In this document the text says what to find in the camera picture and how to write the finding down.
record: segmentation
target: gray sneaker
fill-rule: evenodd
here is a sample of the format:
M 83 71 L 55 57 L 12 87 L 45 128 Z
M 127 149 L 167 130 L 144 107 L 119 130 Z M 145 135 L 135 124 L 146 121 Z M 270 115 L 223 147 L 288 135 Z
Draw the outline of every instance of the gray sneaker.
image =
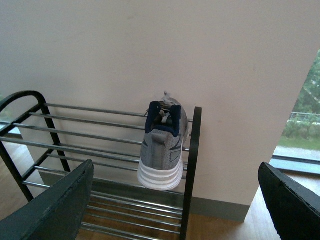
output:
M 162 101 L 150 103 L 137 174 L 143 186 L 159 191 L 179 185 L 184 170 L 183 143 L 189 136 L 185 110 L 164 94 Z

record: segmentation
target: wooden floor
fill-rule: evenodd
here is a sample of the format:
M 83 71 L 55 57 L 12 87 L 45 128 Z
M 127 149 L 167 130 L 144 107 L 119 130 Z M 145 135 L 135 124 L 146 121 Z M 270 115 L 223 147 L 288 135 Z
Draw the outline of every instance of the wooden floor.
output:
M 32 163 L 25 146 L 6 143 L 7 150 L 14 156 L 14 161 L 21 171 Z M 294 180 L 320 195 L 320 179 L 315 176 L 290 175 Z M 38 195 L 41 189 L 32 189 Z M 27 204 L 27 200 L 0 158 L 0 220 Z M 80 230 L 77 240 L 116 240 L 120 238 Z M 244 223 L 225 219 L 190 215 L 188 240 L 279 240 L 270 214 L 259 189 Z

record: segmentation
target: metal shoe rack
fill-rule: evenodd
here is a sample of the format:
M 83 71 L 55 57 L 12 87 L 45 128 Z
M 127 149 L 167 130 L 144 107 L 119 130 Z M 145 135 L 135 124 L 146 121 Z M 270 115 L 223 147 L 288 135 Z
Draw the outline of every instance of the metal shoe rack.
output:
M 0 113 L 14 102 L 29 102 L 30 98 L 35 104 L 0 130 L 1 157 L 28 201 L 34 199 L 32 188 L 47 189 L 78 164 L 92 159 L 95 175 L 80 231 L 83 237 L 79 239 L 92 232 L 106 234 L 104 239 L 186 239 L 199 149 L 200 107 L 195 107 L 189 120 L 191 138 L 188 146 L 183 146 L 180 185 L 171 191 L 155 191 L 136 181 L 144 114 L 50 104 L 36 91 L 8 96 L 0 102 Z M 16 128 L 22 138 L 9 136 Z M 42 141 L 44 136 L 50 141 Z M 30 152 L 40 154 L 32 156 L 34 164 L 27 171 L 20 172 L 6 143 L 25 145 Z M 38 182 L 30 180 L 35 173 L 41 176 Z

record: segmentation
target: metal rod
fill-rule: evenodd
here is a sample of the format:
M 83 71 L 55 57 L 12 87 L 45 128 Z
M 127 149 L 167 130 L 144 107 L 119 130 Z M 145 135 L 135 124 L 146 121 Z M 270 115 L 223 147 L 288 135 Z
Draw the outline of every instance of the metal rod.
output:
M 68 156 L 64 156 L 64 157 L 60 157 L 59 155 L 54 155 L 54 154 L 48 154 L 48 157 L 52 157 L 52 158 L 56 158 L 56 159 L 64 159 L 64 160 L 69 160 L 69 161 L 73 161 L 73 162 L 79 162 L 79 163 L 84 163 L 86 160 L 82 160 L 79 158 L 74 158 L 74 157 L 68 157 Z M 94 165 L 98 165 L 98 166 L 103 166 L 103 167 L 108 167 L 108 168 L 114 168 L 114 169 L 122 169 L 122 170 L 128 170 L 128 171 L 133 171 L 133 172 L 137 172 L 138 169 L 134 168 L 134 167 L 128 167 L 128 166 L 116 166 L 116 165 L 111 165 L 111 164 L 105 164 L 105 163 L 99 163 L 99 162 L 93 162 Z
M 39 159 L 36 161 L 23 175 L 22 180 L 27 180 L 31 174 L 35 171 L 35 166 L 40 166 L 47 158 L 48 154 L 52 153 L 52 149 L 48 149 Z
M 101 182 L 101 183 L 113 183 L 113 184 L 120 184 L 120 185 L 123 185 L 123 186 L 146 189 L 146 187 L 144 187 L 142 185 L 128 183 L 128 182 L 112 181 L 112 180 L 109 180 L 109 179 L 102 179 L 102 178 L 95 178 L 95 179 L 98 182 Z M 164 191 L 164 192 L 169 193 L 169 194 L 174 194 L 174 195 L 182 195 L 182 196 L 185 195 L 183 192 L 177 192 L 177 191 L 171 191 L 171 190 L 167 190 L 167 191 Z
M 123 210 L 134 211 L 134 212 L 142 213 L 142 214 L 154 215 L 154 216 L 158 216 L 158 217 L 162 217 L 162 218 L 169 218 L 169 219 L 181 220 L 181 217 L 175 217 L 175 216 L 170 216 L 170 215 L 163 215 L 163 214 L 159 214 L 159 213 L 155 213 L 155 212 L 150 212 L 150 211 L 142 211 L 142 210 L 138 210 L 138 209 L 135 209 L 135 208 L 129 208 L 129 207 L 124 207 L 124 206 L 119 206 L 119 205 L 107 204 L 107 203 L 100 202 L 100 201 L 92 201 L 92 200 L 90 200 L 89 203 L 91 203 L 91 204 L 103 205 L 103 206 L 106 206 L 106 207 L 113 207 L 113 208 L 119 208 L 119 209 L 123 209 Z
M 33 142 L 33 141 L 25 141 L 25 140 L 21 140 L 21 139 L 0 137 L 0 141 L 8 142 L 8 143 L 15 143 L 15 144 L 22 144 L 22 145 L 33 146 L 33 147 L 39 147 L 39 148 L 45 148 L 45 149 L 52 149 L 52 150 L 57 150 L 57 151 L 64 151 L 64 152 L 68 152 L 68 153 L 86 155 L 86 156 L 97 157 L 97 158 L 120 160 L 120 161 L 128 162 L 128 163 L 136 163 L 136 164 L 139 163 L 139 160 L 135 160 L 135 159 L 128 159 L 128 158 L 124 158 L 124 157 L 111 156 L 111 155 L 99 154 L 99 153 L 95 153 L 95 152 L 76 150 L 76 149 L 72 149 L 72 148 L 68 148 L 68 147 L 56 146 L 56 145 Z
M 123 236 L 123 235 L 119 235 L 119 234 L 115 234 L 115 233 L 111 233 L 111 232 L 107 232 L 107 231 L 101 231 L 101 230 L 97 230 L 97 229 L 86 227 L 86 226 L 81 226 L 80 228 L 83 229 L 83 230 L 94 232 L 94 233 L 98 233 L 98 234 L 105 234 L 105 235 L 108 235 L 108 236 L 120 237 L 122 239 L 139 240 L 138 238 L 132 238 L 132 237 L 129 237 L 129 236 Z
M 154 203 L 154 202 L 142 201 L 142 200 L 132 199 L 132 198 L 123 197 L 123 196 L 114 196 L 114 195 L 111 195 L 111 194 L 101 193 L 101 192 L 97 192 L 97 191 L 91 191 L 91 194 L 94 194 L 96 196 L 108 197 L 108 198 L 117 198 L 117 199 L 120 199 L 120 200 L 136 202 L 136 203 L 139 203 L 139 204 L 146 204 L 146 205 L 159 207 L 159 208 L 164 208 L 164 209 L 171 209 L 171 210 L 176 210 L 176 211 L 182 211 L 183 210 L 182 207 L 169 206 L 169 205 L 164 205 L 164 204 L 159 204 L 159 203 Z
M 46 106 L 54 107 L 54 108 L 62 108 L 62 109 L 73 109 L 73 110 L 82 110 L 82 111 L 89 111 L 89 112 L 105 113 L 105 114 L 127 115 L 127 116 L 133 116 L 133 117 L 143 117 L 143 118 L 146 117 L 146 115 L 143 114 L 143 113 L 105 110 L 105 109 L 98 109 L 98 108 L 91 108 L 91 107 L 68 106 L 68 105 L 52 104 L 52 103 L 47 103 Z
M 125 239 L 130 239 L 130 240 L 139 240 L 139 239 L 146 239 L 146 240 L 160 240 L 158 238 L 154 238 L 154 237 L 149 237 L 149 236 L 143 236 L 140 234 L 136 234 L 136 233 L 132 233 L 132 232 L 127 232 L 127 231 L 122 231 L 122 230 L 118 230 L 118 229 L 114 229 L 114 228 L 109 228 L 109 227 L 105 227 L 105 226 L 98 226 L 98 225 L 94 225 L 91 223 L 87 223 L 87 222 L 82 222 L 82 229 L 86 229 L 89 231 L 93 231 L 93 232 L 97 232 L 97 233 L 101 233 L 101 234 L 107 234 L 107 235 L 112 235 L 112 236 L 116 236 L 116 237 L 121 237 L 121 238 L 125 238 Z
M 39 171 L 49 172 L 49 173 L 54 173 L 54 174 L 67 175 L 69 173 L 67 171 L 61 171 L 61 170 L 46 168 L 46 167 L 42 167 L 42 166 L 35 166 L 34 168 Z
M 123 143 L 123 144 L 142 145 L 141 141 L 113 138 L 113 137 L 106 137 L 106 136 L 98 136 L 98 135 L 72 132 L 72 131 L 64 131 L 64 130 L 58 130 L 58 129 L 49 128 L 49 127 L 39 127 L 39 126 L 31 126 L 31 125 L 25 125 L 25 124 L 14 124 L 14 126 L 19 127 L 19 128 L 24 128 L 24 129 L 32 129 L 32 130 L 36 130 L 36 131 L 43 131 L 43 132 L 56 133 L 56 134 L 66 134 L 66 135 L 71 135 L 71 136 L 90 138 L 90 139 L 99 139 L 99 140 L 118 142 L 118 143 Z
M 35 182 L 31 182 L 31 181 L 23 181 L 22 183 L 27 186 L 38 187 L 38 188 L 42 188 L 42 189 L 50 188 L 50 186 L 48 186 L 48 185 L 44 185 L 41 183 L 35 183 Z
M 158 227 L 153 227 L 153 226 L 147 226 L 147 225 L 143 225 L 143 224 L 139 224 L 139 223 L 135 223 L 135 222 L 131 222 L 131 221 L 125 221 L 125 220 L 116 219 L 116 218 L 112 218 L 112 217 L 107 217 L 107 216 L 101 216 L 101 215 L 97 215 L 97 214 L 92 214 L 92 213 L 89 213 L 89 212 L 86 212 L 85 214 L 88 215 L 88 216 L 95 217 L 95 218 L 100 218 L 100 219 L 115 221 L 115 222 L 119 222 L 119 223 L 123 223 L 123 224 L 129 224 L 129 225 L 134 225 L 134 226 L 138 226 L 138 227 L 142 227 L 142 228 L 147 228 L 147 229 L 153 229 L 153 230 L 163 231 L 163 232 L 167 232 L 167 233 L 171 233 L 171 234 L 180 234 L 180 232 L 178 232 L 178 231 L 172 231 L 172 230 L 163 229 L 163 228 L 158 228 Z
M 162 209 L 162 208 L 158 208 L 158 207 L 154 207 L 154 206 L 147 206 L 147 205 L 143 205 L 143 204 L 139 204 L 139 203 L 134 203 L 134 202 L 125 201 L 125 200 L 119 200 L 119 199 L 114 199 L 114 198 L 109 198 L 109 197 L 104 197 L 104 196 L 99 196 L 99 195 L 95 195 L 95 194 L 91 194 L 91 197 L 96 198 L 96 199 L 101 199 L 101 200 L 105 200 L 105 201 L 118 203 L 118 204 L 124 204 L 124 205 L 128 205 L 128 206 L 142 208 L 142 209 L 149 209 L 149 210 L 158 211 L 158 212 L 162 212 L 162 213 L 175 214 L 175 215 L 182 216 L 182 212 L 166 210 L 166 209 Z
M 106 153 L 106 154 L 115 154 L 115 155 L 121 155 L 121 156 L 126 156 L 126 157 L 140 158 L 140 155 L 138 155 L 138 154 L 132 154 L 132 153 L 127 153 L 127 152 L 110 151 L 110 150 L 104 150 L 104 149 L 98 149 L 98 148 L 86 147 L 86 146 L 79 146 L 79 145 L 71 145 L 71 144 L 65 144 L 65 143 L 61 143 L 60 146 L 73 148 L 73 149 L 82 149 L 82 150 L 88 150 L 88 151 L 93 151 L 93 152 Z
M 135 129 L 135 130 L 145 130 L 144 126 L 120 124 L 115 122 L 93 121 L 93 120 L 87 120 L 87 119 L 81 119 L 81 118 L 75 118 L 75 117 L 48 115 L 48 114 L 40 114 L 40 113 L 31 113 L 31 115 L 35 117 L 58 119 L 58 120 L 72 121 L 72 122 L 78 122 L 78 123 L 95 124 L 95 125 L 103 125 L 103 126 L 119 127 L 119 128 L 126 128 L 126 129 Z
M 142 220 L 150 221 L 153 223 L 164 224 L 164 225 L 174 226 L 174 227 L 178 227 L 178 228 L 181 227 L 181 224 L 179 224 L 179 223 L 166 222 L 166 221 L 162 221 L 162 220 L 158 220 L 158 219 L 154 219 L 154 218 L 138 216 L 138 215 L 129 214 L 129 213 L 120 212 L 120 211 L 113 211 L 113 210 L 104 209 L 104 208 L 96 207 L 96 206 L 87 206 L 86 209 L 95 210 L 95 211 L 104 212 L 104 213 L 122 215 L 122 216 L 135 218 L 135 219 L 142 219 Z

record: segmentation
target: white wall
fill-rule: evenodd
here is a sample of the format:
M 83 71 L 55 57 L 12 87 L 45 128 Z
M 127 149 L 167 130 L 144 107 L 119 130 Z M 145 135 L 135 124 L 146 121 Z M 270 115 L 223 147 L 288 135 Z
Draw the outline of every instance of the white wall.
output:
M 250 205 L 320 48 L 319 1 L 2 1 L 0 91 L 203 107 L 194 196 Z

